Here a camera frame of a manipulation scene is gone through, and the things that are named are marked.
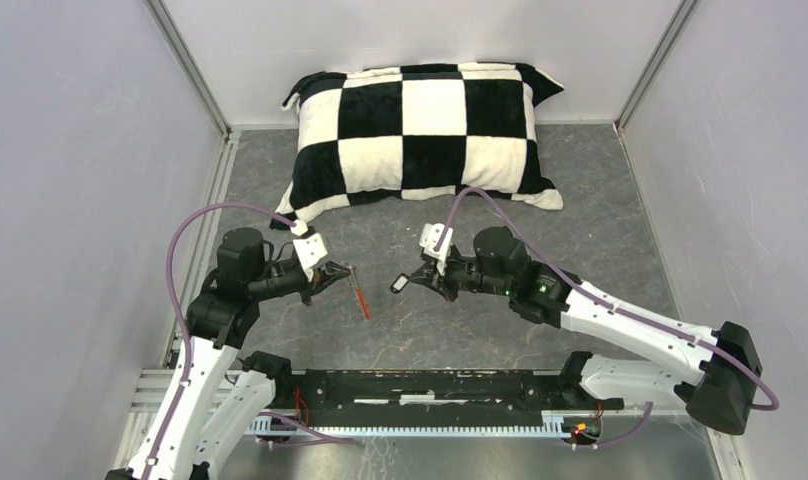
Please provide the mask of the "metal keyring with red handle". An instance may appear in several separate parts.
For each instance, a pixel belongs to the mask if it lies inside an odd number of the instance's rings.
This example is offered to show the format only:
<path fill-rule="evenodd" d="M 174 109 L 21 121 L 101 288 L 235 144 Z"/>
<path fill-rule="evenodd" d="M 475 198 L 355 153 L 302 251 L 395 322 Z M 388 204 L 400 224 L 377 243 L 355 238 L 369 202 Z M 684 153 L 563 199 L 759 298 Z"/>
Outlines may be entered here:
<path fill-rule="evenodd" d="M 364 295 L 363 290 L 360 287 L 360 284 L 359 284 L 359 281 L 358 281 L 357 268 L 356 268 L 355 265 L 353 265 L 351 263 L 347 263 L 346 266 L 347 266 L 347 268 L 349 270 L 349 282 L 351 284 L 351 287 L 352 287 L 352 290 L 354 292 L 355 298 L 357 300 L 358 306 L 360 308 L 361 314 L 363 315 L 363 318 L 366 321 L 368 321 L 371 318 L 370 311 L 369 311 L 368 304 L 367 304 L 366 299 L 365 299 L 365 295 Z"/>

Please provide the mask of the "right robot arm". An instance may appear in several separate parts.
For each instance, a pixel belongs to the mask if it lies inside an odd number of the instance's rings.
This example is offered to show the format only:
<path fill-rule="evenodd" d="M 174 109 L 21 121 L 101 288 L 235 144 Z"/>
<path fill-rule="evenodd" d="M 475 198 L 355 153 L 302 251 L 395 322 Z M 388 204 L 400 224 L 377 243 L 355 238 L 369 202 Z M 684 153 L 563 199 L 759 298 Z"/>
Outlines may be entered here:
<path fill-rule="evenodd" d="M 557 382 L 560 400 L 582 408 L 593 399 L 626 404 L 682 403 L 691 418 L 729 434 L 745 432 L 757 406 L 762 365 L 750 332 L 724 322 L 713 329 L 669 318 L 601 291 L 557 267 L 532 259 L 507 227 L 490 227 L 462 255 L 440 224 L 424 226 L 422 265 L 399 275 L 390 290 L 424 286 L 452 302 L 462 292 L 503 296 L 522 319 L 584 334 L 635 354 L 614 360 L 574 353 Z"/>

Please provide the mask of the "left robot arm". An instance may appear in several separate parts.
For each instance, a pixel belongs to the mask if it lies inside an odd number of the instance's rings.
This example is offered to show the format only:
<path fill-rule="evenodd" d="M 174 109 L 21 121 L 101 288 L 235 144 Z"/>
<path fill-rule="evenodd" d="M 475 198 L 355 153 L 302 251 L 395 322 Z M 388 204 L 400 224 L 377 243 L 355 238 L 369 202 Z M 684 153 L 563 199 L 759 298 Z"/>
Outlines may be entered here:
<path fill-rule="evenodd" d="M 321 235 L 309 230 L 292 242 L 286 259 L 254 228 L 228 231 L 217 249 L 217 266 L 206 277 L 186 314 L 186 337 L 171 384 L 148 433 L 128 465 L 110 479 L 216 479 L 260 412 L 286 405 L 294 394 L 290 360 L 254 352 L 227 399 L 212 406 L 237 359 L 260 305 L 299 295 L 311 303 L 352 270 L 328 260 Z"/>

